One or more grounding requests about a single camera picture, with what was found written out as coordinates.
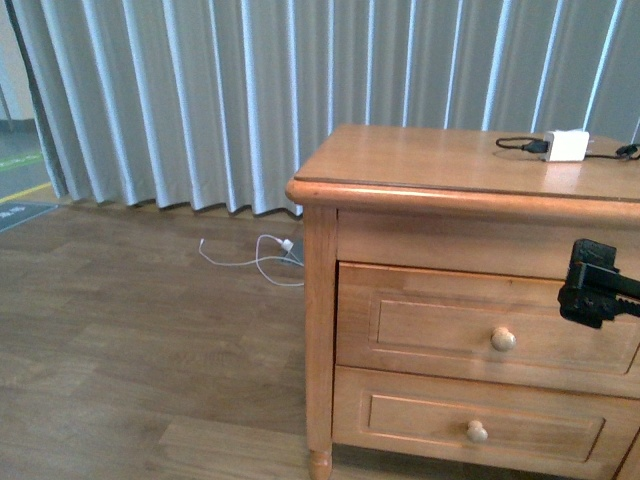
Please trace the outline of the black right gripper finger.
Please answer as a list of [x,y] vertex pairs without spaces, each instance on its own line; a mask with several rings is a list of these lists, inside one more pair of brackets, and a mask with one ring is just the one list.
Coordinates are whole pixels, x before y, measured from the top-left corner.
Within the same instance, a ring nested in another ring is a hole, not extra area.
[[564,319],[601,329],[617,315],[639,317],[639,281],[620,274],[616,254],[615,247],[590,239],[574,242],[557,297]]

